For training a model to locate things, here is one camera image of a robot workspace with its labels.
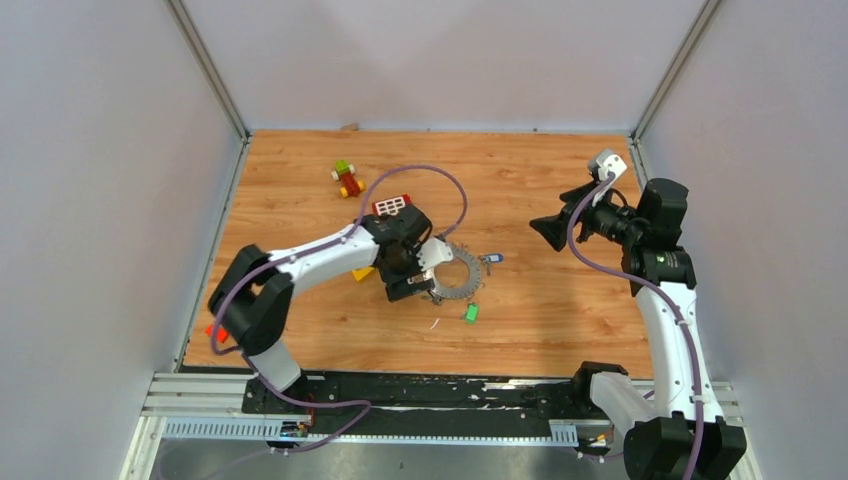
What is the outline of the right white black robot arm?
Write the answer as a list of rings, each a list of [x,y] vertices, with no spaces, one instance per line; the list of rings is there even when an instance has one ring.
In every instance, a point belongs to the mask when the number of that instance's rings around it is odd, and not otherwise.
[[[561,194],[558,214],[529,223],[554,250],[569,248],[585,265],[627,280],[648,333],[652,397],[622,366],[585,361],[572,406],[609,418],[631,479],[727,479],[747,439],[726,419],[699,340],[694,266],[678,244],[688,190],[651,179],[635,207],[614,204],[614,192],[610,181],[593,180]]]

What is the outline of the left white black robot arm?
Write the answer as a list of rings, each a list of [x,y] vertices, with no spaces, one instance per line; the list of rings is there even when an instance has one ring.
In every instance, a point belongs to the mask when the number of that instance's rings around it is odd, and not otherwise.
[[[395,215],[362,215],[335,234],[297,247],[264,252],[251,244],[237,253],[210,294],[208,309],[269,385],[268,400],[279,411],[296,412],[306,400],[301,368],[282,339],[292,301],[365,267],[377,269],[391,302],[432,289],[430,273],[454,257],[432,228],[418,207],[408,205]]]

